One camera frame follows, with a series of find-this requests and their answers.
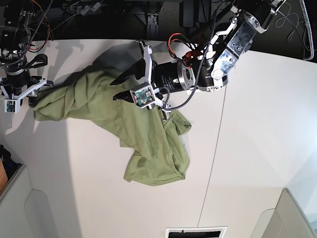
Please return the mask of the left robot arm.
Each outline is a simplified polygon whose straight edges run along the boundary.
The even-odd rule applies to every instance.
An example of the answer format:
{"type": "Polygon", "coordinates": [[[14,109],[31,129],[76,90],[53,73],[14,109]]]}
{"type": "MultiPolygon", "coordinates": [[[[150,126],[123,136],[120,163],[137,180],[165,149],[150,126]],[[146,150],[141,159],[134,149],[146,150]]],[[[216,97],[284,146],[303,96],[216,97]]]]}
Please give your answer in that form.
{"type": "Polygon", "coordinates": [[[210,38],[197,45],[183,34],[172,34],[166,46],[171,62],[158,64],[152,48],[140,41],[142,58],[113,81],[124,83],[134,76],[136,86],[114,95],[139,108],[155,106],[173,110],[168,100],[172,93],[188,91],[213,92],[223,88],[237,60],[246,52],[257,33],[265,32],[273,16],[283,5],[281,0],[231,0],[213,12],[208,27],[210,38]]]}

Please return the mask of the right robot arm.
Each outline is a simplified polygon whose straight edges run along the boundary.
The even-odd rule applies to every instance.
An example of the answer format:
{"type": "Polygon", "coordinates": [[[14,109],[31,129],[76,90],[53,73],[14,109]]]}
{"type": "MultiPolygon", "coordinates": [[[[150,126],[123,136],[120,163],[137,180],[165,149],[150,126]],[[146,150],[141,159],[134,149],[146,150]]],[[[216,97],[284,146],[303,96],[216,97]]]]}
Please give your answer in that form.
{"type": "Polygon", "coordinates": [[[4,111],[17,113],[24,98],[32,101],[42,87],[52,87],[53,82],[41,76],[32,76],[31,69],[48,64],[45,54],[37,54],[31,61],[27,53],[37,53],[33,41],[40,26],[47,19],[48,10],[36,15],[34,0],[2,0],[0,2],[0,66],[5,77],[0,79],[4,111]]]}

